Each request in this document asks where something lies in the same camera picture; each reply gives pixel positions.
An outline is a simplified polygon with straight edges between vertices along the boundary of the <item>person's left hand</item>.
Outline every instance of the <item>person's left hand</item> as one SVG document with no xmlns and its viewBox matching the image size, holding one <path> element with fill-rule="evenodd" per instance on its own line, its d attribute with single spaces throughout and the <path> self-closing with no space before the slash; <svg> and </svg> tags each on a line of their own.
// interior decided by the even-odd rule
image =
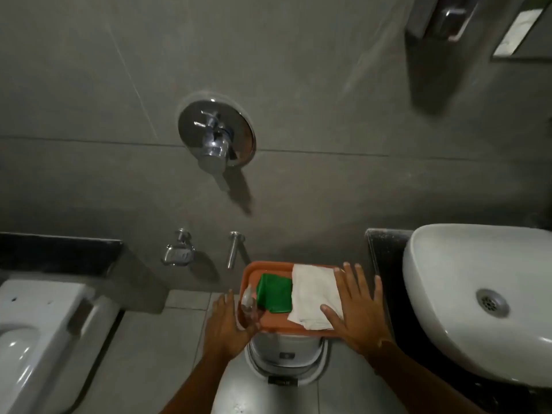
<svg viewBox="0 0 552 414">
<path fill-rule="evenodd" d="M 259 330 L 252 323 L 245 330 L 238 330 L 234 314 L 234 293 L 222 294 L 212 304 L 212 315 L 205 327 L 203 354 L 215 353 L 228 361 L 236 357 Z"/>
</svg>

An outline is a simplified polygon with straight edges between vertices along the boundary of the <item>hand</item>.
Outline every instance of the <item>hand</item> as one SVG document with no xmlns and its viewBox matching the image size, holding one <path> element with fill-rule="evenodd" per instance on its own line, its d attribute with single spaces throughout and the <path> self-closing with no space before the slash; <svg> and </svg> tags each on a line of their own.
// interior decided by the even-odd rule
<svg viewBox="0 0 552 414">
<path fill-rule="evenodd" d="M 320 309 L 335 332 L 349 347 L 369 360 L 380 347 L 382 340 L 392 341 L 383 311 L 382 279 L 379 276 L 375 277 L 376 287 L 372 299 L 361 265 L 355 265 L 358 285 L 350 264 L 343 263 L 343 268 L 344 271 L 334 269 L 334 274 L 344 320 L 341 320 L 329 306 L 322 305 Z"/>
<path fill-rule="evenodd" d="M 222 294 L 212 304 L 212 315 L 205 327 L 203 354 L 213 353 L 228 361 L 236 357 L 259 330 L 257 323 L 240 331 L 234 314 L 234 293 Z"/>
</svg>

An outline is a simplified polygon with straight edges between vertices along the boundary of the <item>person's right hand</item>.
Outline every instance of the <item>person's right hand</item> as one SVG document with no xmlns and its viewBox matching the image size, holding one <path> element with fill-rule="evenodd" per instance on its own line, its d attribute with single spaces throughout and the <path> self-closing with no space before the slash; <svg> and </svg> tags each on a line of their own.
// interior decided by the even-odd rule
<svg viewBox="0 0 552 414">
<path fill-rule="evenodd" d="M 366 277 L 360 264 L 355 265 L 358 284 L 349 263 L 343 263 L 344 271 L 336 268 L 337 290 L 340 293 L 343 320 L 329 306 L 320 309 L 328 318 L 335 332 L 357 353 L 370 361 L 382 340 L 392 341 L 385 323 L 383 287 L 379 276 L 375 277 L 374 299 L 370 297 Z"/>
</svg>

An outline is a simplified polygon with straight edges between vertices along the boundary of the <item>cloth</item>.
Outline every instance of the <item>cloth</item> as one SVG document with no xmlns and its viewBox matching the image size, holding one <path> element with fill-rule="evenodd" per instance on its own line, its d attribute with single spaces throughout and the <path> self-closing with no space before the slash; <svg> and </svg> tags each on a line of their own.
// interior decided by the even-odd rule
<svg viewBox="0 0 552 414">
<path fill-rule="evenodd" d="M 257 284 L 257 305 L 270 313 L 292 310 L 292 280 L 277 274 L 263 273 Z"/>
<path fill-rule="evenodd" d="M 340 294 L 337 291 L 334 270 L 295 264 L 292 271 L 293 310 L 288 320 L 302 325 L 306 329 L 331 329 L 332 325 L 320 310 L 325 304 L 343 319 Z"/>
</svg>

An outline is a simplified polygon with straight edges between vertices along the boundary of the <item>forearm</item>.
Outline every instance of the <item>forearm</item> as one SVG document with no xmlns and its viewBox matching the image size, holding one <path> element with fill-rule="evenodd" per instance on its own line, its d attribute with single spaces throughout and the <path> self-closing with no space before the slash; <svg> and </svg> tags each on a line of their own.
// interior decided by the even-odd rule
<svg viewBox="0 0 552 414">
<path fill-rule="evenodd" d="M 405 355 L 393 342 L 383 341 L 369 362 L 410 414 L 484 412 L 448 383 Z"/>
<path fill-rule="evenodd" d="M 229 358 L 221 354 L 204 355 L 160 414 L 210 414 L 228 362 Z"/>
</svg>

